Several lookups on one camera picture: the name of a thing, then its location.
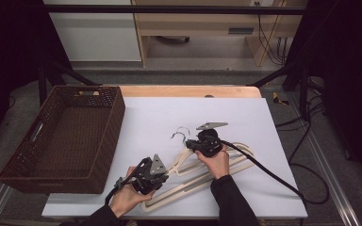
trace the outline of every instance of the brown wicker basket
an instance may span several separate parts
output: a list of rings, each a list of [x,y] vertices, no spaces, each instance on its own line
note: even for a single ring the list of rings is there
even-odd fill
[[[119,87],[54,87],[0,182],[24,193],[102,193],[124,111]]]

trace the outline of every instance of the hand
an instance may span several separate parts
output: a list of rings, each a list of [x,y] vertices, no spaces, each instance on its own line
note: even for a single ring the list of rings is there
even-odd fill
[[[128,168],[127,176],[131,174],[134,168],[135,167]],[[151,200],[154,193],[155,190],[147,195],[142,195],[138,193],[132,185],[125,185],[113,195],[109,206],[114,215],[119,218],[132,210],[138,203]]]
[[[219,179],[230,174],[229,155],[225,145],[222,145],[222,150],[213,157],[206,157],[199,151],[195,153],[198,155],[198,159],[205,163],[214,178]]]

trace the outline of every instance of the gray floor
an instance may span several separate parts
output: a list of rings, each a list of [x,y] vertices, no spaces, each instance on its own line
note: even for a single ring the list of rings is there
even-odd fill
[[[262,68],[254,67],[244,38],[191,38],[189,43],[153,40],[151,44],[146,68],[128,63],[104,63],[98,66],[78,64],[77,69],[94,81],[105,84],[245,85],[278,68],[269,60]],[[279,90],[282,79],[261,89],[263,97],[268,100],[275,124],[297,117],[292,105],[275,104],[272,101],[272,92]],[[0,170],[20,143],[39,108],[38,86],[35,82],[13,91],[11,95],[15,103],[0,126]],[[283,128],[293,130],[279,132],[286,156],[291,154],[304,133],[302,128],[294,129],[299,126],[300,123],[295,123]],[[362,167],[357,162],[345,159],[330,121],[321,112],[313,116],[311,129],[362,225]],[[307,140],[294,157],[294,162],[319,171]],[[298,187],[308,199],[320,200],[323,197],[324,189],[317,178],[299,168],[292,168],[292,171]],[[41,217],[46,199],[45,195],[26,195],[13,191],[0,220],[50,221]],[[307,212],[309,217],[305,225],[344,225],[332,198],[323,205],[309,204]],[[267,225],[297,225],[297,221],[268,221]]]

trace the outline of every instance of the wall outlet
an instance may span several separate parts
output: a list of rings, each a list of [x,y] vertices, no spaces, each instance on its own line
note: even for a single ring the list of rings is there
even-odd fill
[[[258,3],[260,7],[271,7],[274,0],[251,0],[249,7],[256,7],[255,3]]]

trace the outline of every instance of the white table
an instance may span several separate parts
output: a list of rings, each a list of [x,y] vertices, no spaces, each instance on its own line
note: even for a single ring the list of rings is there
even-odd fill
[[[217,129],[221,139],[249,145],[256,159],[296,187],[265,99],[261,98],[149,98],[125,97],[119,143],[102,195],[51,194],[42,212],[49,218],[86,217],[104,204],[107,193],[129,166],[158,153],[169,166],[183,149],[181,137],[170,139],[179,126],[195,128],[207,121],[226,121]],[[233,175],[258,218],[306,218],[299,197],[254,166]],[[157,192],[186,178],[171,177]],[[216,218],[218,205],[209,188],[197,191],[152,212],[138,205],[127,218]]]

